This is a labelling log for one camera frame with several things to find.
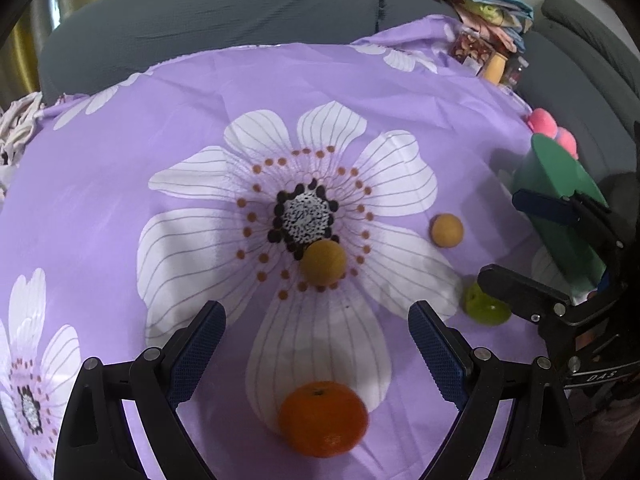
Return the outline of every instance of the small round fruit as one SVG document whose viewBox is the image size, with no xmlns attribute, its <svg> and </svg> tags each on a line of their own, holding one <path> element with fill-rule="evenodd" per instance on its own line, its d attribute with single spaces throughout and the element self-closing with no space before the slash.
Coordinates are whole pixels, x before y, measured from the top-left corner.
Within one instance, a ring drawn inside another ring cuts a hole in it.
<svg viewBox="0 0 640 480">
<path fill-rule="evenodd" d="M 465 236 L 460 218 L 450 213 L 438 215 L 431 225 L 431 239 L 438 247 L 452 248 Z"/>
<path fill-rule="evenodd" d="M 498 326 L 511 317 L 509 305 L 485 294 L 478 282 L 465 292 L 466 314 L 483 325 Z"/>
<path fill-rule="evenodd" d="M 347 253 L 338 242 L 318 240 L 306 248 L 300 270 L 309 285 L 329 286 L 346 272 Z"/>
<path fill-rule="evenodd" d="M 369 413 L 350 388 L 331 381 L 301 386 L 287 397 L 278 425 L 298 453 L 328 458 L 353 449 L 369 426 Z"/>
</svg>

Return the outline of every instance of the yellow ball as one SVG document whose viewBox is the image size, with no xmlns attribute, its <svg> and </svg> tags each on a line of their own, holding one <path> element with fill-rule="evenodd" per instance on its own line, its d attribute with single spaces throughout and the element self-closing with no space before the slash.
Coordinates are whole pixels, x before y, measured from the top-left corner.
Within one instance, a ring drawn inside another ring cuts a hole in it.
<svg viewBox="0 0 640 480">
<path fill-rule="evenodd" d="M 465 228 L 455 215 L 438 215 L 431 225 L 431 239 L 438 247 L 452 248 L 465 236 Z"/>
<path fill-rule="evenodd" d="M 306 248 L 300 270 L 309 285 L 329 286 L 346 272 L 347 253 L 333 240 L 318 240 Z"/>
</svg>

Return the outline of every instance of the purple fabric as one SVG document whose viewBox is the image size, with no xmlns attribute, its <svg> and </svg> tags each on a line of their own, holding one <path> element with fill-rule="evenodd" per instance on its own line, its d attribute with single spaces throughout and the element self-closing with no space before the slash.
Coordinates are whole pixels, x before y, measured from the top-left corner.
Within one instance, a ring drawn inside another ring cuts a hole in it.
<svg viewBox="0 0 640 480">
<path fill-rule="evenodd" d="M 133 359 L 207 299 L 229 327 L 178 414 L 221 480 L 417 479 L 456 409 L 408 334 L 415 300 L 502 359 L 543 354 L 533 325 L 487 328 L 458 308 L 488 263 L 559 278 L 496 176 L 529 148 L 526 106 L 446 56 L 457 27 L 438 16 L 354 46 L 203 52 L 46 111 L 0 216 L 0 398 L 39 479 L 81 361 Z M 297 184 L 280 218 L 291 253 L 268 237 L 278 191 Z M 296 217 L 301 202 L 314 214 Z M 465 225 L 450 250 L 428 239 L 443 212 Z M 316 290 L 294 255 L 329 214 L 349 268 Z M 312 379 L 348 384 L 370 410 L 349 454 L 304 458 L 274 431 L 279 402 Z M 163 478 L 127 413 L 149 478 Z"/>
</svg>

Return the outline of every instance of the flower center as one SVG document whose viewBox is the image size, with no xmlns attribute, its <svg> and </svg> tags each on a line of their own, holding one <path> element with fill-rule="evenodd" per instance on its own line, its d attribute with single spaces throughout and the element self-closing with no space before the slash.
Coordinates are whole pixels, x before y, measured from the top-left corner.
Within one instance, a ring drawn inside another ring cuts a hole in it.
<svg viewBox="0 0 640 480">
<path fill-rule="evenodd" d="M 42 421 L 40 420 L 40 403 L 33 398 L 28 386 L 18 388 L 22 401 L 22 416 L 33 434 L 42 433 Z"/>
<path fill-rule="evenodd" d="M 270 243 L 284 241 L 287 251 L 293 253 L 296 260 L 301 260 L 306 248 L 315 241 L 330 238 L 340 242 L 331 228 L 338 203 L 327 200 L 326 189 L 318 186 L 316 179 L 308 186 L 297 184 L 292 193 L 280 191 L 277 200 L 273 208 L 273 229 L 267 234 Z"/>
</svg>

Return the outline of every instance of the black dot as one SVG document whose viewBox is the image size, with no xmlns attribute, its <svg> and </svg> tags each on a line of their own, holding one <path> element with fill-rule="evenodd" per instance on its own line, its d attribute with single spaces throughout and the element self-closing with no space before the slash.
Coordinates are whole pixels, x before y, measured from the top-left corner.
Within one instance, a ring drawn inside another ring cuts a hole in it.
<svg viewBox="0 0 640 480">
<path fill-rule="evenodd" d="M 267 233 L 267 240 L 272 244 L 280 243 L 282 240 L 282 234 L 280 231 L 274 231 L 273 229 Z"/>
</svg>

